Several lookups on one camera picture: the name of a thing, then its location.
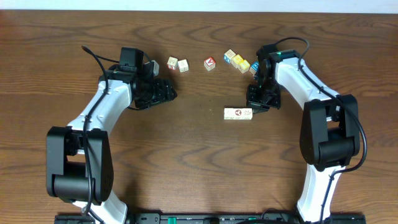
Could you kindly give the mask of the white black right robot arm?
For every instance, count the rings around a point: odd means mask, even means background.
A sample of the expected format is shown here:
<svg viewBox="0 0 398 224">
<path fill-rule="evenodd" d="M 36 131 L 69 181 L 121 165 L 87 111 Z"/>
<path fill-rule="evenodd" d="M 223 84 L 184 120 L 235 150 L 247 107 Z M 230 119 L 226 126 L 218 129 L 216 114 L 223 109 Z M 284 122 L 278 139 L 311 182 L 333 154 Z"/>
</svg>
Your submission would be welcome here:
<svg viewBox="0 0 398 224">
<path fill-rule="evenodd" d="M 307 163 L 296 204 L 302 223 L 330 223 L 330 204 L 340 175 L 359 152 L 358 103 L 322 83 L 295 50 L 265 45 L 256 53 L 257 84 L 249 85 L 247 106 L 254 113 L 281 107 L 286 89 L 303 110 L 300 150 Z"/>
</svg>

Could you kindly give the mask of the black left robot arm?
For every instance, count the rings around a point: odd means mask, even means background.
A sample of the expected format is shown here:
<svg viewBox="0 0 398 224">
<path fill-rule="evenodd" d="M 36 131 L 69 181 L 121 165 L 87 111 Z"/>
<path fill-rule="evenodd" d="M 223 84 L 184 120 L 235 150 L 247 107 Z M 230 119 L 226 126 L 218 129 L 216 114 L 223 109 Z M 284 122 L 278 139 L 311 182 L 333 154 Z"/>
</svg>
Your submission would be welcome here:
<svg viewBox="0 0 398 224">
<path fill-rule="evenodd" d="M 65 127 L 53 126 L 46 140 L 46 188 L 51 197 L 81 208 L 81 215 L 57 215 L 55 223 L 135 223 L 113 191 L 109 135 L 122 112 L 172 101 L 170 80 L 137 72 L 107 70 L 81 114 Z"/>
</svg>

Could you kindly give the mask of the plain drawing wooden block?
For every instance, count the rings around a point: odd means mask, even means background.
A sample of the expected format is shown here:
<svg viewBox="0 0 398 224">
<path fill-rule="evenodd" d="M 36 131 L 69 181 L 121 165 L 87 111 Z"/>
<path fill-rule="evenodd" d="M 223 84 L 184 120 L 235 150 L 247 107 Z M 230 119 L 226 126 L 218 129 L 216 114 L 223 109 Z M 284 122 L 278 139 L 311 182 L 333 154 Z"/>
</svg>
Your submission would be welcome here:
<svg viewBox="0 0 398 224">
<path fill-rule="evenodd" d="M 243 108 L 242 109 L 242 118 L 243 119 L 252 119 L 252 108 Z"/>
</svg>

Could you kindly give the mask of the green letter Z block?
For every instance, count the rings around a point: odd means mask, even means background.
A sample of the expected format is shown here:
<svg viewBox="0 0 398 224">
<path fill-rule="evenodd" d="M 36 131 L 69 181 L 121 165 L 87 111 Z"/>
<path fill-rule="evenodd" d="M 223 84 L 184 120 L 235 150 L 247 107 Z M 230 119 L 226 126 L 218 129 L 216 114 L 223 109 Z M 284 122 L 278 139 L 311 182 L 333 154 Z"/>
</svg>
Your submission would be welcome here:
<svg viewBox="0 0 398 224">
<path fill-rule="evenodd" d="M 234 108 L 225 108 L 224 109 L 224 119 L 234 119 L 235 109 Z"/>
</svg>

